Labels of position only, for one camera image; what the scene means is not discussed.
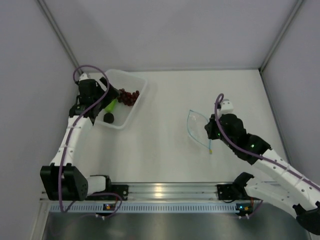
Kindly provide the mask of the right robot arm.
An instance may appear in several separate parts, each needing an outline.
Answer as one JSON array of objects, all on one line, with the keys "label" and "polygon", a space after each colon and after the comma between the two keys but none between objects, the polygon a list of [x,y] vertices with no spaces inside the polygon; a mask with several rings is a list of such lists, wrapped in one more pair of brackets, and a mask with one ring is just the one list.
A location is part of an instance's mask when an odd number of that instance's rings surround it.
[{"label": "right robot arm", "polygon": [[285,162],[269,143],[250,134],[235,114],[212,114],[204,127],[210,140],[222,141],[242,161],[271,177],[277,186],[243,172],[233,181],[240,199],[251,197],[287,212],[308,232],[320,234],[320,186]]}]

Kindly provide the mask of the fake green vegetable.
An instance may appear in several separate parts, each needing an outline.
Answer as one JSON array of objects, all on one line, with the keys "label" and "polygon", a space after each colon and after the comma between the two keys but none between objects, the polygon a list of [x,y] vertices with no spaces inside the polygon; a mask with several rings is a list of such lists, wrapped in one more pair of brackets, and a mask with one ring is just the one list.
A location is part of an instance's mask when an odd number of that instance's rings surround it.
[{"label": "fake green vegetable", "polygon": [[117,102],[118,102],[117,99],[112,100],[111,103],[109,103],[109,104],[104,108],[105,112],[106,112],[106,113],[112,113],[113,110],[115,109],[115,106],[116,106]]}]

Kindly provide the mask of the fake dark blue fruit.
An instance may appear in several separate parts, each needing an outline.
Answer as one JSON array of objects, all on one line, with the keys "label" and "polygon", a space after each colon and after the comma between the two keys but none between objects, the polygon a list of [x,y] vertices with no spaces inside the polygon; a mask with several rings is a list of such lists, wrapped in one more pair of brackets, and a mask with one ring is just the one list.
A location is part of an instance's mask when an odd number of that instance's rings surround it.
[{"label": "fake dark blue fruit", "polygon": [[115,117],[111,112],[107,112],[104,116],[103,116],[103,122],[104,123],[108,123],[108,124],[112,124],[115,121]]}]

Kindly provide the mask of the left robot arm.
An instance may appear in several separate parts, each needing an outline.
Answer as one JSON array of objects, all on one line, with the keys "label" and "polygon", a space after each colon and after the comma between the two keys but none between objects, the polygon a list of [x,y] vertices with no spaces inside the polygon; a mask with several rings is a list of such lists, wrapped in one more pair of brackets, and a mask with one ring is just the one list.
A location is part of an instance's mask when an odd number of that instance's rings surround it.
[{"label": "left robot arm", "polygon": [[113,194],[109,176],[85,176],[79,166],[86,137],[97,116],[119,96],[119,91],[106,76],[95,80],[83,74],[76,84],[78,95],[69,110],[62,143],[50,164],[41,167],[40,178],[51,201],[83,201],[95,193],[107,200]]}]

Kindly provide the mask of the clear zip top bag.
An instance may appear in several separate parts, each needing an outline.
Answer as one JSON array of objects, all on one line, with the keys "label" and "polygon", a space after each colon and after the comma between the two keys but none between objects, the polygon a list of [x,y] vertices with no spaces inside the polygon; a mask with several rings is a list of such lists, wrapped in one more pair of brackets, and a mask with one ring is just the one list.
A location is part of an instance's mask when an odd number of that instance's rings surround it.
[{"label": "clear zip top bag", "polygon": [[201,113],[189,110],[186,129],[189,137],[198,145],[207,149],[209,155],[213,154],[212,140],[208,138],[205,130],[205,125],[209,123],[209,120]]}]

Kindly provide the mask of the fake purple grape bunch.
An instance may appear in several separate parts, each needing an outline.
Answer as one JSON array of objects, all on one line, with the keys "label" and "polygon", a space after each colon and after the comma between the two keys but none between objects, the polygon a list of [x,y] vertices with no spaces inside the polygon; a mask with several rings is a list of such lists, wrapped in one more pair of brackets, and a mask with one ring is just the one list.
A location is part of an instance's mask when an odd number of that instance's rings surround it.
[{"label": "fake purple grape bunch", "polygon": [[123,103],[126,106],[132,107],[138,100],[139,95],[140,92],[138,90],[128,92],[124,88],[121,88],[119,90],[119,96],[117,97],[117,101],[119,103]]}]

